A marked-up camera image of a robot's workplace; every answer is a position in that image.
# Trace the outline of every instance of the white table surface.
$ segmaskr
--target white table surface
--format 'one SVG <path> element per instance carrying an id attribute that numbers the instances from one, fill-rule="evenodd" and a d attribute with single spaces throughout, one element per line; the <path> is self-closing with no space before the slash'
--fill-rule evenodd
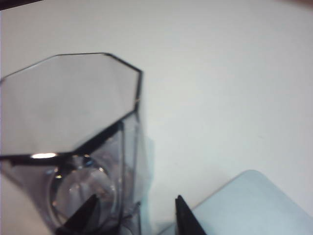
<path id="1" fill-rule="evenodd" d="M 1 12 L 1 75 L 96 51 L 144 70 L 156 234 L 178 194 L 194 207 L 246 169 L 313 215 L 312 42 L 313 8 L 287 0 L 45 0 Z M 1 230 L 17 234 L 19 192 L 1 196 Z"/>

